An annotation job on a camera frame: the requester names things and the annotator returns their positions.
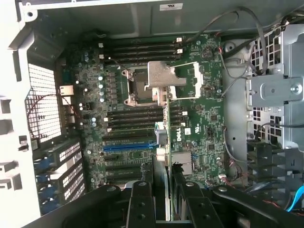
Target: label sticker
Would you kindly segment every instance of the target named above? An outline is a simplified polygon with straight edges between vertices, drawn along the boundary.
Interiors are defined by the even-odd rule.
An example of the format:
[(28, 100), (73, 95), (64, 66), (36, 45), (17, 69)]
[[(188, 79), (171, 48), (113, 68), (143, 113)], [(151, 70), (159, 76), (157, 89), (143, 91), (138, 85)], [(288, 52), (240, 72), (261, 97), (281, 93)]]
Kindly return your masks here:
[(160, 5), (160, 11), (181, 10), (182, 6), (183, 6), (183, 3), (163, 4), (163, 5)]
[(185, 135), (191, 134), (191, 128), (185, 128)]

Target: screw hole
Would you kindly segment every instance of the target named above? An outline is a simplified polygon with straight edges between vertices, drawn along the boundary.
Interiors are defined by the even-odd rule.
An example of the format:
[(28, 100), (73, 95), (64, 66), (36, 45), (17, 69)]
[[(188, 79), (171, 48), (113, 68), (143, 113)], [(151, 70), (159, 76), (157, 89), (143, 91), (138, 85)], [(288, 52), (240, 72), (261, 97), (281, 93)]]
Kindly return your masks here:
[(144, 215), (144, 214), (141, 214), (141, 215), (137, 216), (137, 218), (138, 218), (139, 220), (143, 220), (143, 219), (145, 218), (145, 215)]
[(210, 215), (203, 215), (203, 219), (209, 220), (209, 219), (211, 219), (211, 216)]

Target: capacitor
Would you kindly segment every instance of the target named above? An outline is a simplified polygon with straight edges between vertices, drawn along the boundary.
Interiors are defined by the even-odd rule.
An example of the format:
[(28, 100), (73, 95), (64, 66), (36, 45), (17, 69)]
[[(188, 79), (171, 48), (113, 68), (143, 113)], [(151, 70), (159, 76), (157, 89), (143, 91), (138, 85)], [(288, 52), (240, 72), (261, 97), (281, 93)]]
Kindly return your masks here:
[(191, 144), (192, 144), (192, 146), (194, 146), (194, 147), (197, 147), (197, 146), (198, 146), (197, 141), (192, 141)]

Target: motherboard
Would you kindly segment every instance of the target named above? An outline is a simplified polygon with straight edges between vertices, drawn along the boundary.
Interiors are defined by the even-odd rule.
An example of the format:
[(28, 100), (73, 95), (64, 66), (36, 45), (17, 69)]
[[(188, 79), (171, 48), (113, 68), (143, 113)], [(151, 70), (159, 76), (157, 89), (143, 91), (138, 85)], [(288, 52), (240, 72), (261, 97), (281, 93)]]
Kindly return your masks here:
[[(201, 35), (181, 45), (186, 38), (104, 39), (65, 50), (62, 81), (74, 85), (80, 117), (74, 124), (83, 139), (91, 190), (141, 180), (142, 164), (153, 156), (168, 162), (164, 147), (170, 148), (171, 164), (182, 164), (186, 179), (207, 186), (220, 182), (218, 175), (225, 173), (220, 39)], [(178, 82), (171, 85), (162, 70)], [(152, 78), (155, 72), (158, 79)], [(165, 88), (162, 94), (153, 83)]]

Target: green circuit board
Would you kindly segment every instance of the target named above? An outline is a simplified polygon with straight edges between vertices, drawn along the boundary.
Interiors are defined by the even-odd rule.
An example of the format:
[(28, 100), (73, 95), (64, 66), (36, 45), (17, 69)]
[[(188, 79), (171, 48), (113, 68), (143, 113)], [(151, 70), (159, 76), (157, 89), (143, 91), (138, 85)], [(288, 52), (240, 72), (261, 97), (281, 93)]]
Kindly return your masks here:
[[(124, 39), (115, 40), (111, 45), (166, 43), (175, 41), (177, 37), (186, 38)], [(147, 64), (132, 63), (132, 60), (120, 64), (115, 59), (113, 63), (106, 64), (100, 60), (105, 53), (98, 43), (70, 45), (64, 53), (67, 61), (63, 66), (64, 84), (75, 85), (76, 111), (82, 117), (81, 125), (76, 125), (83, 139), (85, 173), (91, 190), (105, 183), (123, 185), (130, 180), (141, 179), (140, 165), (150, 162), (156, 154), (154, 125), (163, 115), (162, 107), (152, 104), (151, 91), (143, 89), (147, 85)], [(218, 174), (225, 173), (219, 44), (219, 38), (202, 35), (183, 47), (178, 60), (166, 61), (170, 66), (199, 63), (202, 74), (200, 98), (170, 101), (170, 143), (173, 156), (183, 153), (190, 157), (186, 179), (207, 185), (219, 184)], [(132, 86), (138, 93), (137, 107), (126, 104), (130, 89), (123, 71), (132, 68), (136, 72), (136, 83)], [(176, 97), (193, 97), (197, 82), (193, 65), (176, 68), (176, 75), (187, 79), (186, 86), (175, 87)], [(151, 145), (149, 148), (105, 151), (111, 146), (147, 143)]]

